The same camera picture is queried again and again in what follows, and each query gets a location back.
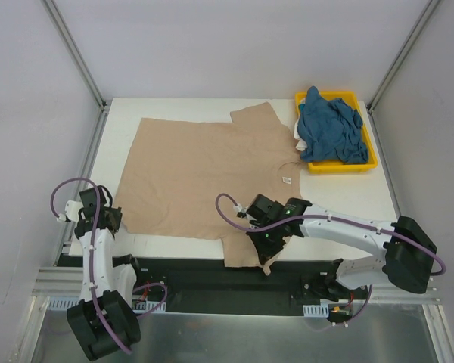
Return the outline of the beige t shirt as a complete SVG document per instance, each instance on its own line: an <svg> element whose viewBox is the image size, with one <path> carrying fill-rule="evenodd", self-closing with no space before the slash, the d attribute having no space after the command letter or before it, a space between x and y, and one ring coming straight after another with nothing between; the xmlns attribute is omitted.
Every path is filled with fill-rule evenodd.
<svg viewBox="0 0 454 363"><path fill-rule="evenodd" d="M260 261L231 226L233 204L299 197L300 169L291 131L269 103L233 111L227 123L144 118L114 203L131 234L221 240L226 266L269 273L277 254Z"/></svg>

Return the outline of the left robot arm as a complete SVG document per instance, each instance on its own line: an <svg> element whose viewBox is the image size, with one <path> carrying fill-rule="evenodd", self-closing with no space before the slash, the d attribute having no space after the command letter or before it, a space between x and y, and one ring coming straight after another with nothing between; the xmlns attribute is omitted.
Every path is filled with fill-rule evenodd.
<svg viewBox="0 0 454 363"><path fill-rule="evenodd" d="M122 211L112 206L109 190L99 185L79 193L74 234L82 247L82 289L79 302L67 310L67 322L89 361L96 361L141 339L132 295L145 285L131 254L113 256Z"/></svg>

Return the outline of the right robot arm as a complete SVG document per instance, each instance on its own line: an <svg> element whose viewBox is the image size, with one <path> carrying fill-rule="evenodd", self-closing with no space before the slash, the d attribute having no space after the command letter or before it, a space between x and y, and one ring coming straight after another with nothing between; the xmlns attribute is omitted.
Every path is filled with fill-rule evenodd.
<svg viewBox="0 0 454 363"><path fill-rule="evenodd" d="M412 218L395 222L356 219L299 198L286 204L259 194L238 216L246 218L259 261L265 264L280 253L293 236L331 240L366 252L359 259L336 259L326 275L310 281L321 299L337 302L362 286L391 283L408 293L424 294L437 248Z"/></svg>

